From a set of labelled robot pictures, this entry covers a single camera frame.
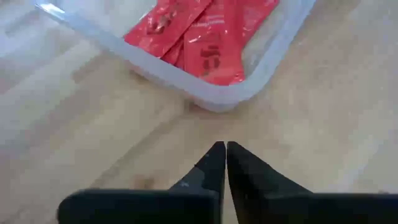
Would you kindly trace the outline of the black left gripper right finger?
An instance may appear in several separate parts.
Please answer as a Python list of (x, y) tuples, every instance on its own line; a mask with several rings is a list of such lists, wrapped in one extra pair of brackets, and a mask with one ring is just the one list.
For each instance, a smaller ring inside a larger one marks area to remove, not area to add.
[(398, 224), (398, 194), (311, 192), (236, 142), (227, 170), (239, 224)]

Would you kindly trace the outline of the clear plastic container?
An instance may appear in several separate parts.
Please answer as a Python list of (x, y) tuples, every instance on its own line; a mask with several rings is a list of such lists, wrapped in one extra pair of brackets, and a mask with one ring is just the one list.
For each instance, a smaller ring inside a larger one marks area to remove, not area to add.
[(225, 112), (257, 95), (273, 76), (316, 0), (281, 0), (243, 51), (246, 79), (218, 86), (157, 59), (123, 41), (157, 0), (34, 0), (57, 22), (89, 38), (101, 48), (129, 61), (146, 79), (176, 89), (201, 108)]

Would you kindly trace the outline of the red KitKat bar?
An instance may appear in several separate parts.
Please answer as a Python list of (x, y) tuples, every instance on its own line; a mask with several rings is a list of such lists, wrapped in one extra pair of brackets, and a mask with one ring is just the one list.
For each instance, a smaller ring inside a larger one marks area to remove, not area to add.
[(211, 1), (157, 0), (156, 6), (124, 36), (124, 41), (161, 58)]
[(242, 28), (240, 0), (211, 0), (162, 60), (214, 85), (237, 84), (245, 79)]
[(252, 36), (279, 3), (280, 0), (236, 0), (237, 30), (242, 37)]

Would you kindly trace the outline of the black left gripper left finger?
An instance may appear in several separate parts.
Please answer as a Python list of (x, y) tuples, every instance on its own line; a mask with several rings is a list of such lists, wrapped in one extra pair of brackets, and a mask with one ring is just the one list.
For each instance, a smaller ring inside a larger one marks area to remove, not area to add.
[(58, 224), (221, 224), (225, 160), (225, 144), (217, 141), (168, 190), (75, 192), (58, 206)]

